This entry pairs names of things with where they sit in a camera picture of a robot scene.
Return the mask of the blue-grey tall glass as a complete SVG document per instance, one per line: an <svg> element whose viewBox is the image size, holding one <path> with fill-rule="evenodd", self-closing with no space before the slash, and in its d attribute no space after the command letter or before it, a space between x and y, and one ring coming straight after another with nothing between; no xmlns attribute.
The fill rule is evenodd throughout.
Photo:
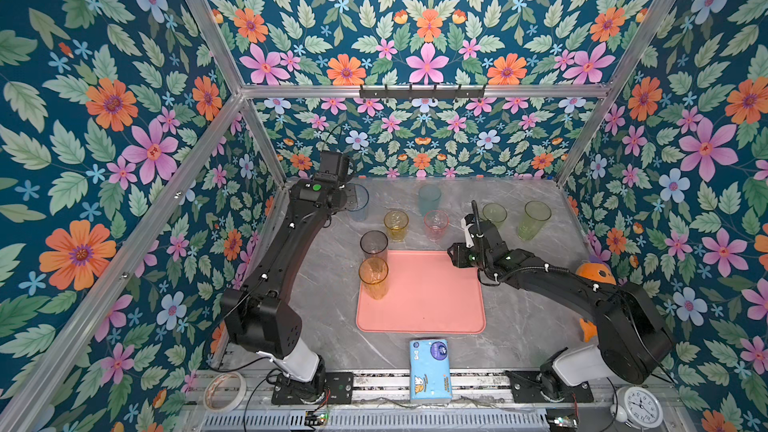
<svg viewBox="0 0 768 432"><path fill-rule="evenodd" d="M368 217L368 205L370 194L367 188L361 184L349 184L346 187L346 210L350 218L356 222L363 222Z"/></svg>

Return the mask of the dark grey tall glass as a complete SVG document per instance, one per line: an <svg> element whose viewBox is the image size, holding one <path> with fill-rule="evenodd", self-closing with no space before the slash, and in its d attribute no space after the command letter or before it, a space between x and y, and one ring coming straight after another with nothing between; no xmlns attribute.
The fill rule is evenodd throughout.
<svg viewBox="0 0 768 432"><path fill-rule="evenodd" d="M366 259L380 258L387 260L389 239L385 232L371 230L360 238L360 248Z"/></svg>

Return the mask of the pink plastic tray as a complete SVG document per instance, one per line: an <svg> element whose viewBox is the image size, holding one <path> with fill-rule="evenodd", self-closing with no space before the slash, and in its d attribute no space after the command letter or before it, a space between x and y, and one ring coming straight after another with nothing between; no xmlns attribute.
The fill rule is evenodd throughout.
<svg viewBox="0 0 768 432"><path fill-rule="evenodd" d="M486 327L481 285L474 269L455 267L443 251L391 250L388 291L381 299L364 289L356 324L363 332L479 334Z"/></svg>

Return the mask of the amber tall glass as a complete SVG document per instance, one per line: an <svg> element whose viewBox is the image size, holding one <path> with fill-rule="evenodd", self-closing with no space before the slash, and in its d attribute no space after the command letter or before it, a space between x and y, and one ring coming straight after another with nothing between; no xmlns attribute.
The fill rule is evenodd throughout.
<svg viewBox="0 0 768 432"><path fill-rule="evenodd" d="M387 262L380 257L365 259L359 269L358 276L363 292L374 300L383 299L389 290L389 268Z"/></svg>

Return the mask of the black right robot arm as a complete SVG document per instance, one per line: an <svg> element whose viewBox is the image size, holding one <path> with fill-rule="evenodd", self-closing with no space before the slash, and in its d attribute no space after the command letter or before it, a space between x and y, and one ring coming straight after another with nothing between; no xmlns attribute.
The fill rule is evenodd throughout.
<svg viewBox="0 0 768 432"><path fill-rule="evenodd" d="M565 348L540 366L538 385L546 397L612 376L640 385L673 351L673 333L643 287L600 282L510 249L497 227L480 217L476 201L471 207L462 219L464 240L447 249L454 266L474 268L484 286L508 285L544 296L596 326L595 342Z"/></svg>

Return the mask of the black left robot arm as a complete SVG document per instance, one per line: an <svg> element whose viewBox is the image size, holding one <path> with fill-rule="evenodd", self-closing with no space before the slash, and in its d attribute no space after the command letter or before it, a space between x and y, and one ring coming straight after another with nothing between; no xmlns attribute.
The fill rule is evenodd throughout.
<svg viewBox="0 0 768 432"><path fill-rule="evenodd" d="M320 356L301 338L302 319L289 305L296 276L317 234L345 209L351 159L321 153L319 170L289 190L282 223L265 254L238 289L222 295L230 341L275 363L289 379L310 383Z"/></svg>

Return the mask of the green short glass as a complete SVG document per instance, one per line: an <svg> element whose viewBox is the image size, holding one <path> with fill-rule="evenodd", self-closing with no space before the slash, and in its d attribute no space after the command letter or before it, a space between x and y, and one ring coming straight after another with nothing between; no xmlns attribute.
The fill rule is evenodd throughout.
<svg viewBox="0 0 768 432"><path fill-rule="evenodd" d="M499 203L487 203L482 209L483 218L495 227L501 228L507 220L507 209Z"/></svg>

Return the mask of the pink short glass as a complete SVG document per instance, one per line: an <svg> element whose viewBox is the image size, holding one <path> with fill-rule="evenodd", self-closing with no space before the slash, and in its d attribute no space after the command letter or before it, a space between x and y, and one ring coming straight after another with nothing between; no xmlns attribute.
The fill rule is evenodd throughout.
<svg viewBox="0 0 768 432"><path fill-rule="evenodd" d="M424 216L426 236L433 242L438 242L444 237L449 224L449 216L442 210L431 210Z"/></svg>

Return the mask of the light green tall glass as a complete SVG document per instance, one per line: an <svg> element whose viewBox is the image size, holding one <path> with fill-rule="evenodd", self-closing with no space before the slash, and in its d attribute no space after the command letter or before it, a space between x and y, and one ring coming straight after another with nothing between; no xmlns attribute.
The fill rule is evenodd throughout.
<svg viewBox="0 0 768 432"><path fill-rule="evenodd" d="M524 206L523 216L517 226L517 235L523 241L532 240L552 217L551 208L544 202L533 200Z"/></svg>

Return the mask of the yellow short glass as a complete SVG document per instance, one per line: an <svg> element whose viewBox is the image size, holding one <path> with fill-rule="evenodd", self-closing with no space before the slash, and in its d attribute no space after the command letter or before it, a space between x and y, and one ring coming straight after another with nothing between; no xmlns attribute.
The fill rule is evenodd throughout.
<svg viewBox="0 0 768 432"><path fill-rule="evenodd" d="M392 241L405 241L410 223L409 216L405 211L399 209L389 210L384 216L383 223Z"/></svg>

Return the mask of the blue tissue pack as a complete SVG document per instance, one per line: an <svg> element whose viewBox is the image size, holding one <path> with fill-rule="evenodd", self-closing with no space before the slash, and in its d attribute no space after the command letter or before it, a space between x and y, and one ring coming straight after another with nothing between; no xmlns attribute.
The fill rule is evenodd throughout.
<svg viewBox="0 0 768 432"><path fill-rule="evenodd" d="M410 401L415 404L449 403L453 397L450 353L444 338L409 342Z"/></svg>

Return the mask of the white alarm clock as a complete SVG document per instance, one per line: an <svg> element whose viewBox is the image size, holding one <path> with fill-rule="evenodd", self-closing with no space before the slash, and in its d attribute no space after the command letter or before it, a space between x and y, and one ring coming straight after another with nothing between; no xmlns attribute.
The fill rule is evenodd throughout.
<svg viewBox="0 0 768 432"><path fill-rule="evenodd" d="M611 413L616 422L638 430L657 428L663 422L659 400L640 386L621 387L616 392Z"/></svg>

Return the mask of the masking tape roll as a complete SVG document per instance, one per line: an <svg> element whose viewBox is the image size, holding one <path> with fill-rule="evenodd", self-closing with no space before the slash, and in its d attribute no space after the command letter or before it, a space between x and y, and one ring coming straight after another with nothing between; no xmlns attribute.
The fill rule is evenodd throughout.
<svg viewBox="0 0 768 432"><path fill-rule="evenodd" d="M233 412L243 402L246 392L247 381L240 372L220 373L206 387L203 404L208 412Z"/></svg>

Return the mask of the black hook rail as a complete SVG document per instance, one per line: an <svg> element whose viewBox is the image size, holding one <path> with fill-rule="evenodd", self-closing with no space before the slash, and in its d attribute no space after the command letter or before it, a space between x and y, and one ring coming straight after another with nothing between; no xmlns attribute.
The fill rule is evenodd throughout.
<svg viewBox="0 0 768 432"><path fill-rule="evenodd" d="M485 86L464 85L377 85L360 86L358 94L360 98L370 99L394 99L398 101L412 99L436 99L451 101L456 99L483 98L486 93Z"/></svg>

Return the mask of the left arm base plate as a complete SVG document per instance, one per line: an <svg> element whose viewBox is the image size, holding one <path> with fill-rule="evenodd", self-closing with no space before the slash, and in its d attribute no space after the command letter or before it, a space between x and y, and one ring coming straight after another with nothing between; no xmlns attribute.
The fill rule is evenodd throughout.
<svg viewBox="0 0 768 432"><path fill-rule="evenodd" d="M274 386L272 405L306 405L352 403L354 389L352 372L319 372L310 382L299 382L280 376Z"/></svg>

